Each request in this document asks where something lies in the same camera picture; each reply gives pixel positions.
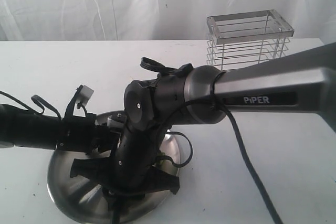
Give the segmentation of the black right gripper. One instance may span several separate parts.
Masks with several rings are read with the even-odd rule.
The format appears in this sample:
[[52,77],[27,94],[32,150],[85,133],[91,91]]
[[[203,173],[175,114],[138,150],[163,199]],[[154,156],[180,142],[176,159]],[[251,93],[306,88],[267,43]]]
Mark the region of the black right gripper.
[[95,182],[112,182],[116,195],[140,195],[170,191],[177,194],[180,180],[153,166],[165,137],[165,128],[141,131],[130,124],[123,128],[121,143],[112,160],[109,157],[74,159],[70,178],[85,177]]

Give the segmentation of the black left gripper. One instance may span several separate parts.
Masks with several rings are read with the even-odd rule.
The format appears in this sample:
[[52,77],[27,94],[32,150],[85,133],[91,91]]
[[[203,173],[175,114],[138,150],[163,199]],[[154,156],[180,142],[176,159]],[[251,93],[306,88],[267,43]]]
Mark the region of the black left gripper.
[[63,118],[56,150],[82,153],[92,153],[93,150],[103,153],[111,150],[115,145],[116,134],[105,124],[99,124],[97,118],[93,113],[85,117],[73,115]]

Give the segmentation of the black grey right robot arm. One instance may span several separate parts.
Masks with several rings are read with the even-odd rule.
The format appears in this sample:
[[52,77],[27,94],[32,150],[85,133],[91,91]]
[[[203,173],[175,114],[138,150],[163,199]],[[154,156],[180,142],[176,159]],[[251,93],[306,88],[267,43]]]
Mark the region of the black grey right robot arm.
[[118,196],[169,190],[179,178],[154,166],[165,134],[177,124],[215,124],[230,112],[301,112],[335,128],[335,44],[230,72],[184,65],[154,80],[133,81],[124,92],[126,120],[108,158],[75,159],[83,176]]

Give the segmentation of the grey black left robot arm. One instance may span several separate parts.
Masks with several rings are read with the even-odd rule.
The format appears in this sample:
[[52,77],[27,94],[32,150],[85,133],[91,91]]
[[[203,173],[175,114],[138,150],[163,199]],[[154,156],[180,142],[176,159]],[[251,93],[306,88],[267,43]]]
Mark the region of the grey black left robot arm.
[[119,135],[105,125],[96,124],[96,115],[59,119],[33,114],[12,105],[1,105],[1,144],[91,153],[112,148]]

